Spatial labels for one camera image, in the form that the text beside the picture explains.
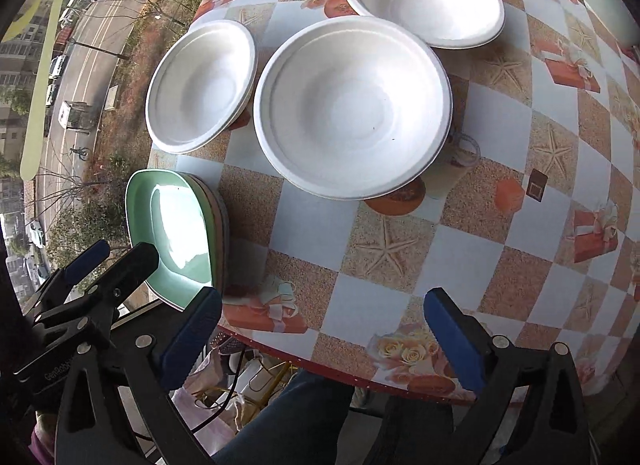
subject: street light pole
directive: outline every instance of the street light pole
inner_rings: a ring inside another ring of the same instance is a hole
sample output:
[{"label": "street light pole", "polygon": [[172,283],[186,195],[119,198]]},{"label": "street light pole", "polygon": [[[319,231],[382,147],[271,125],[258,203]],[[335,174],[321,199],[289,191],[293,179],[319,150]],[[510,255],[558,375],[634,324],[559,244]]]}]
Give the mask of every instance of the street light pole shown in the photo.
[{"label": "street light pole", "polygon": [[68,42],[70,42],[71,44],[75,44],[77,46],[84,46],[85,48],[90,48],[92,50],[101,51],[102,53],[108,53],[109,55],[113,55],[114,57],[117,57],[118,59],[129,60],[129,57],[127,55],[122,55],[120,53],[114,53],[113,51],[103,50],[102,48],[98,48],[97,46],[91,46],[90,44],[85,44],[83,42],[78,42],[74,38],[69,38]]}]

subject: bicycle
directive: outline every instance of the bicycle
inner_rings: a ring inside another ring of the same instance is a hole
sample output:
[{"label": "bicycle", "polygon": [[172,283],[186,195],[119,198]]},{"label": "bicycle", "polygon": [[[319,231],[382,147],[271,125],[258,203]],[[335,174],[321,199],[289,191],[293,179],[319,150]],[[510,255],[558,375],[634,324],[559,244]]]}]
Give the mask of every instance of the bicycle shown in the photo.
[{"label": "bicycle", "polygon": [[91,153],[91,151],[89,150],[88,147],[69,148],[69,154],[77,154],[78,158],[80,158],[82,161],[87,160],[87,158],[89,157],[89,153]]}]

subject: metal screw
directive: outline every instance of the metal screw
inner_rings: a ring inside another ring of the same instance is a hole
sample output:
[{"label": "metal screw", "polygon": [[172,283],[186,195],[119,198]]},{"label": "metal screw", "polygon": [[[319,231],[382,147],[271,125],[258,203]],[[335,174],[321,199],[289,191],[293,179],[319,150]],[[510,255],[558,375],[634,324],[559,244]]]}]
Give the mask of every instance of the metal screw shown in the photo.
[{"label": "metal screw", "polygon": [[84,355],[90,349],[91,349],[91,344],[89,344],[87,342],[81,342],[80,344],[78,344],[78,353],[79,353],[79,355]]},{"label": "metal screw", "polygon": [[153,342],[151,335],[141,335],[136,339],[136,346],[139,348],[146,348]]},{"label": "metal screw", "polygon": [[556,350],[556,353],[558,355],[566,355],[569,352],[569,348],[567,347],[567,345],[563,344],[562,342],[558,342],[557,344],[555,344],[554,349]]},{"label": "metal screw", "polygon": [[509,347],[509,339],[504,335],[496,335],[493,339],[491,339],[494,343],[494,346],[500,349],[505,349]]}]

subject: jeans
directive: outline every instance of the jeans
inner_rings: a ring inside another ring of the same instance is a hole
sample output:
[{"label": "jeans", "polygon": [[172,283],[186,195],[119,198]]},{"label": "jeans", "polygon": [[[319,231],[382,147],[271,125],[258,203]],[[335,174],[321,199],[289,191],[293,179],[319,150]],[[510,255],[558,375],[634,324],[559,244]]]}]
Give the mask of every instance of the jeans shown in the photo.
[{"label": "jeans", "polygon": [[276,400],[215,453],[216,465],[334,465],[353,386],[300,371]]}]

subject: black cable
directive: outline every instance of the black cable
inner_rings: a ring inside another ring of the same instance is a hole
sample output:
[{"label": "black cable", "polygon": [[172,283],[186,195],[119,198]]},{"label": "black cable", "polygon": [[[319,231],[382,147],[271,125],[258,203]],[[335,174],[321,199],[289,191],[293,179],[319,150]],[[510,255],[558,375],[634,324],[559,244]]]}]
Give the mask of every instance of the black cable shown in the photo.
[{"label": "black cable", "polygon": [[136,436],[136,438],[140,438],[140,440],[147,440],[147,441],[153,441],[153,438],[149,438],[148,436],[145,436],[144,434],[140,434],[139,432],[134,431],[133,434]]},{"label": "black cable", "polygon": [[231,385],[231,389],[229,390],[228,395],[226,395],[225,401],[213,415],[209,416],[205,421],[199,423],[194,429],[191,429],[191,434],[196,434],[200,429],[202,429],[208,423],[211,423],[215,420],[222,411],[224,411],[229,404],[229,400],[231,400],[231,396],[236,390],[236,384],[238,383],[238,377],[240,376],[240,369],[242,368],[242,359],[244,358],[244,352],[246,351],[246,345],[242,348],[242,352],[240,353],[240,360],[238,362],[238,369],[236,369],[236,377],[234,378],[234,383]]}]

